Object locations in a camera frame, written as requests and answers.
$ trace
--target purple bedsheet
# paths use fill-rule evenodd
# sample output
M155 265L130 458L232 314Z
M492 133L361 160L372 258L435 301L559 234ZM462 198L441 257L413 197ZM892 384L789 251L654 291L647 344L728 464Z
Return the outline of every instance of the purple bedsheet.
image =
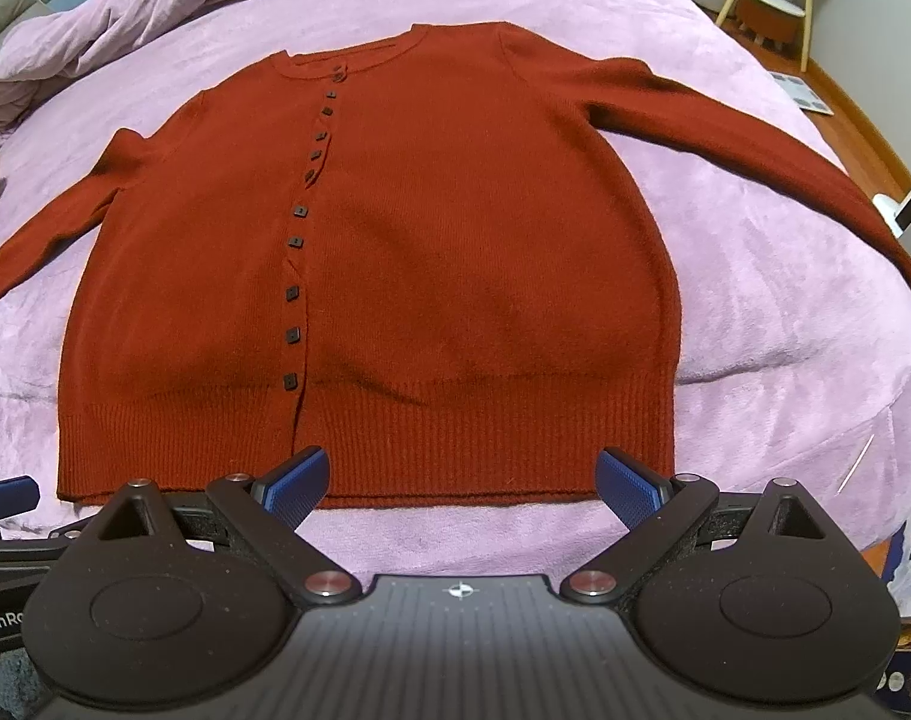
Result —
M585 55L639 57L835 159L759 64L688 0L235 1L75 81L9 135L0 244L84 175L118 127L148 134L190 95L270 52L478 20L511 20ZM240 110L236 126L257 127L257 111ZM887 538L911 508L911 292L903 279L840 225L769 189L690 154L606 138L636 177L679 276L677 468L726 490L795 477L857 546ZM53 496L56 380L65 319L96 234L0 302L0 477L30 473L44 490L36 512L7 523L13 535L78 516ZM545 571L554 580L623 531L597 502L323 511L300 527L363 577Z

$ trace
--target blue gripper pad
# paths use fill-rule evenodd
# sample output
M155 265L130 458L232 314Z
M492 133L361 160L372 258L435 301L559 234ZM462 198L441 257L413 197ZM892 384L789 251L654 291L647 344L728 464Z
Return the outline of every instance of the blue gripper pad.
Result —
M630 531L668 503L671 485L616 449L596 461L596 493Z
M39 485L31 476L0 482L0 520L31 512L39 505Z
M252 483L252 497L293 531L328 490L329 455L318 446L303 449Z

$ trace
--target circular cover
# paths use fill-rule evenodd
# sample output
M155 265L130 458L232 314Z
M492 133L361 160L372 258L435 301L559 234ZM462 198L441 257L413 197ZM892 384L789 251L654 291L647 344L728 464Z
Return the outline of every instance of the circular cover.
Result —
M736 543L668 565L639 594L639 635L681 677L741 701L809 704L860 690L892 654L898 612L881 583L845 563L830 570L825 550L793 552L800 541Z
M25 649L58 692L156 709L217 693L267 660L289 618L274 581L236 557L140 541L57 565L26 604Z

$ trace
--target red cardigan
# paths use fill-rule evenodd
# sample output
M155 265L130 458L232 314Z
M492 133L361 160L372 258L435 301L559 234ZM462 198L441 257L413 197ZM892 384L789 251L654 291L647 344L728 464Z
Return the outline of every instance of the red cardigan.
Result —
M238 122L247 127L238 127ZM284 52L196 95L0 248L0 298L101 223L65 331L59 494L200 488L318 443L331 506L593 495L672 470L679 290L596 127L705 156L845 224L852 180L775 127L505 23Z

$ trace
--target cardigan collar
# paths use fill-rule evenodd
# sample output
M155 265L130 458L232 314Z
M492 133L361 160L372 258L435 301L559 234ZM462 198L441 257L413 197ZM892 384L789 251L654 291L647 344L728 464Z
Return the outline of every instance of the cardigan collar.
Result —
M273 53L269 59L276 70L291 79L324 79L333 72L337 73L340 67L347 63L351 64L351 69L357 73L360 70L388 62L409 49L413 49L427 32L428 25L416 23L407 32L396 35L396 37L363 43L349 49L299 53L295 56L290 56L288 52L282 50Z

